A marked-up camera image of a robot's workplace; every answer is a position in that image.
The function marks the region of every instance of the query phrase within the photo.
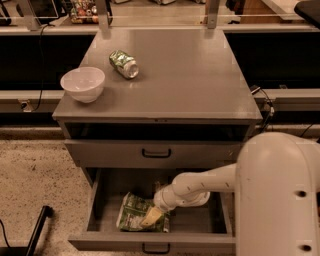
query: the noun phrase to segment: soda can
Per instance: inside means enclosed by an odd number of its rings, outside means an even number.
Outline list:
[[[111,66],[113,66],[125,78],[134,78],[139,73],[139,67],[135,59],[121,50],[112,52],[109,56]]]

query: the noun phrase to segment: terrazzo floor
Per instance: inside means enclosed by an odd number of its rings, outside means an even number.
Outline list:
[[[0,219],[9,244],[27,246],[42,206],[49,205],[54,215],[45,222],[36,256],[145,255],[80,252],[68,242],[83,229],[90,187],[63,140],[60,128],[0,128]]]

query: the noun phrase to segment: closed drawer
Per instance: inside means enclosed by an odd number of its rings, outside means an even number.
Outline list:
[[[66,140],[81,167],[214,168],[235,162],[240,142]]]
[[[234,253],[226,194],[211,193],[201,207],[176,208],[169,233],[122,232],[116,221],[127,192],[153,198],[155,182],[168,183],[181,171],[170,169],[100,169],[96,172],[92,201],[84,232],[69,237],[78,250],[137,251],[145,253]]]

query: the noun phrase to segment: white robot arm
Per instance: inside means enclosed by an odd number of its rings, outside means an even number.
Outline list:
[[[182,173],[154,203],[162,212],[201,205],[210,191],[235,192],[237,256],[320,255],[319,144],[282,133],[258,135],[236,164]]]

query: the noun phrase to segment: drawer handle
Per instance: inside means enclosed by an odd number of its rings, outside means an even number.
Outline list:
[[[150,152],[142,149],[142,155],[146,158],[169,158],[171,156],[171,149],[168,149],[168,152]]]
[[[145,254],[168,254],[170,252],[170,244],[168,244],[166,251],[158,252],[158,251],[147,251],[146,245],[143,243],[142,244],[142,252]]]

